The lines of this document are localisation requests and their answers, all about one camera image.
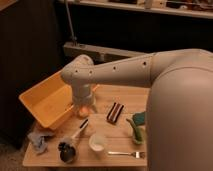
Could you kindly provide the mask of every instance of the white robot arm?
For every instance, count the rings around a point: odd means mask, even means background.
[[[81,55],[63,68],[61,77],[71,85],[76,105],[92,104],[92,83],[151,87],[146,109],[149,170],[213,170],[211,52],[158,52],[100,65]]]

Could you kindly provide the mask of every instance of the paper cup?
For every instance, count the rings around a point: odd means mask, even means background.
[[[94,133],[89,139],[89,146],[95,152],[104,151],[107,145],[107,139],[103,134]]]

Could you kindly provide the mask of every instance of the white object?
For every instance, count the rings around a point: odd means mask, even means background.
[[[101,152],[106,148],[107,139],[103,134],[94,133],[89,139],[89,146],[95,152]]]

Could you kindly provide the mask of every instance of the spoon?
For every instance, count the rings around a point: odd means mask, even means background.
[[[60,151],[60,159],[65,163],[70,163],[74,161],[76,157],[76,149],[69,142],[73,142],[74,139],[81,133],[88,125],[88,119],[86,119],[79,129],[72,135],[71,138],[65,138],[58,145],[58,150]]]

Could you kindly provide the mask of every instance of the utensil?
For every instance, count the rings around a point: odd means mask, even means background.
[[[65,163],[70,163],[76,158],[76,148],[73,146],[73,141],[75,138],[83,131],[88,125],[88,119],[86,119],[79,129],[72,135],[71,138],[64,138],[58,145],[58,150],[60,151],[60,158]]]
[[[128,156],[133,156],[137,159],[145,158],[145,152],[141,152],[141,151],[136,151],[136,152],[132,152],[132,153],[108,151],[108,154],[109,155],[128,155]]]

